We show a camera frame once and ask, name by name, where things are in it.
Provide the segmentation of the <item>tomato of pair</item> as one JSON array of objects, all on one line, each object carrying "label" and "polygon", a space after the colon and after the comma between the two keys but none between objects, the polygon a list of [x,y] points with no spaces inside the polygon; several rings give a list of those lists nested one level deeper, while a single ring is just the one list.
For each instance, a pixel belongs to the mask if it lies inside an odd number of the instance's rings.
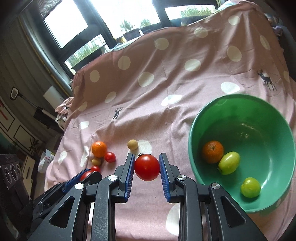
[{"label": "tomato of pair", "polygon": [[83,181],[85,178],[87,178],[92,173],[93,173],[92,170],[88,170],[88,171],[84,172],[83,175],[80,177],[80,181]]},{"label": "tomato of pair", "polygon": [[155,180],[160,172],[159,161],[151,154],[139,154],[134,163],[134,171],[141,180]]}]

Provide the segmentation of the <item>red tomato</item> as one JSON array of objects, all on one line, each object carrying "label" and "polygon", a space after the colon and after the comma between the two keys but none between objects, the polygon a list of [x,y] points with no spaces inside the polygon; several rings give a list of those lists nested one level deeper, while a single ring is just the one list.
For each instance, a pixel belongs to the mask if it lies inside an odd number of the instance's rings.
[{"label": "red tomato", "polygon": [[92,166],[91,167],[91,171],[95,171],[95,172],[101,172],[100,167],[99,166]]},{"label": "red tomato", "polygon": [[113,163],[116,161],[116,155],[112,152],[107,152],[104,156],[104,159],[108,163]]}]

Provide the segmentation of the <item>orange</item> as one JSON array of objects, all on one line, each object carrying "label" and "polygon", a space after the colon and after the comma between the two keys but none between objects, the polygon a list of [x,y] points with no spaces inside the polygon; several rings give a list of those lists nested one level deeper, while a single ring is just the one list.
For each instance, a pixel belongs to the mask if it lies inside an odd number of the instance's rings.
[{"label": "orange", "polygon": [[92,154],[97,158],[102,158],[107,153],[107,145],[102,141],[96,141],[91,146]]}]

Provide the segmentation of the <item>green apple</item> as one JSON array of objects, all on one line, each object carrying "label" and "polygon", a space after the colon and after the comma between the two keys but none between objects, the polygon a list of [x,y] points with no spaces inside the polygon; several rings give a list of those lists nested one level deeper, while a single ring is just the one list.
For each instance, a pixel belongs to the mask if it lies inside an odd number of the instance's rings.
[{"label": "green apple", "polygon": [[218,164],[218,170],[222,175],[232,174],[239,166],[240,155],[237,152],[225,154]]},{"label": "green apple", "polygon": [[243,181],[240,191],[247,198],[255,198],[260,194],[261,186],[257,179],[248,177]]}]

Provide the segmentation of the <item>large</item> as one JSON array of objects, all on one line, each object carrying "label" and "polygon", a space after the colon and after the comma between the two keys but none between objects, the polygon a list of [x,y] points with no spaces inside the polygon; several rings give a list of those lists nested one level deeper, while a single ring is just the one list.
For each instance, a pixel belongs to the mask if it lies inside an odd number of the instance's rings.
[{"label": "large", "polygon": [[218,163],[224,156],[224,147],[219,141],[208,141],[202,147],[201,156],[209,164]]}]

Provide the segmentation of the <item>tan longan beside orange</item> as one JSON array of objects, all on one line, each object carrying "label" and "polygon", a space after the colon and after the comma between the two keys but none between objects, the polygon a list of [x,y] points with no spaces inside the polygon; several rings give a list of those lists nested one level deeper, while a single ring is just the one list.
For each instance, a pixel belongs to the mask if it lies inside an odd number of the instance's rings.
[{"label": "tan longan beside orange", "polygon": [[91,162],[93,166],[100,166],[102,164],[102,159],[94,157]]}]

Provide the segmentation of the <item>white printed paper bag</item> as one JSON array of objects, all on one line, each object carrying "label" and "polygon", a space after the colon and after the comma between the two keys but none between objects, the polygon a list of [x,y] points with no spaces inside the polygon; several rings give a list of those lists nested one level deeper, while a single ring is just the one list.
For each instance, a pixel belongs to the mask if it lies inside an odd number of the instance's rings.
[{"label": "white printed paper bag", "polygon": [[55,156],[52,154],[52,152],[46,149],[41,155],[41,159],[38,164],[38,172],[44,174],[49,164],[53,161],[54,157]]}]

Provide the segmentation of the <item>lone tan longan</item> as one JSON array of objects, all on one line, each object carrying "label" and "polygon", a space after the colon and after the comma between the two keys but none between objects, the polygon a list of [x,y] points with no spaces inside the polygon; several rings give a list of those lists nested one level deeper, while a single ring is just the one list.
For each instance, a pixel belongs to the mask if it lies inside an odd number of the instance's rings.
[{"label": "lone tan longan", "polygon": [[137,142],[137,140],[134,140],[134,139],[129,140],[129,141],[127,142],[127,147],[128,147],[130,150],[132,150],[132,151],[136,150],[136,149],[138,148],[138,142]]}]

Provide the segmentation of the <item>crumpled pink clothing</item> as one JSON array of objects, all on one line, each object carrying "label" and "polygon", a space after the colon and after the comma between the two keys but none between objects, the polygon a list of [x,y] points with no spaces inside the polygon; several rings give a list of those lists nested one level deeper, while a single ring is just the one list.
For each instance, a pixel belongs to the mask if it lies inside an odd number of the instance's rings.
[{"label": "crumpled pink clothing", "polygon": [[68,115],[69,109],[72,106],[74,97],[69,97],[55,108],[55,112],[59,115]]}]

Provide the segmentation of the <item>green plastic bowl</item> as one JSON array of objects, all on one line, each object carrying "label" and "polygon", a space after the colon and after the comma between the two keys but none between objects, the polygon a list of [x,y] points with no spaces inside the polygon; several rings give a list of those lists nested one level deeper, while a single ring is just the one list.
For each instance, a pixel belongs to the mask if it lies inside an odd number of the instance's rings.
[{"label": "green plastic bowl", "polygon": [[[238,168],[222,175],[217,164],[202,159],[208,141],[219,141],[224,152],[240,155]],[[295,171],[295,141],[281,113],[268,102],[246,94],[214,99],[195,117],[189,133],[188,153],[192,171],[201,184],[217,182],[246,213],[268,214],[284,201]],[[260,194],[241,194],[243,181],[253,177]]]}]

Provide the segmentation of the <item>pink polka dot cloth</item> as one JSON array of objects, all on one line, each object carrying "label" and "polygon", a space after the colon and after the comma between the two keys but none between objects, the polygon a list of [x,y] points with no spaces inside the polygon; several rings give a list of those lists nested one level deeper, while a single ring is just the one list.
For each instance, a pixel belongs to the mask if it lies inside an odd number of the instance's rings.
[{"label": "pink polka dot cloth", "polygon": [[295,80],[263,8],[251,1],[228,1],[203,20],[154,31],[103,54],[75,74],[72,89],[45,189],[91,167],[96,141],[106,143],[121,165],[127,142],[135,139],[136,154],[165,152],[194,177],[190,126],[204,105],[226,94],[269,102],[295,130]]}]

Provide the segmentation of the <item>black framed window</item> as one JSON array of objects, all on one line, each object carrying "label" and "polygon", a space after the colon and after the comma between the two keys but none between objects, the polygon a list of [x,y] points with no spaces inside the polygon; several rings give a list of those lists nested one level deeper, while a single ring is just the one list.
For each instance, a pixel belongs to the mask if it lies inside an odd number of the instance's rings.
[{"label": "black framed window", "polygon": [[211,15],[222,1],[32,1],[29,13],[69,78],[119,42]]}]

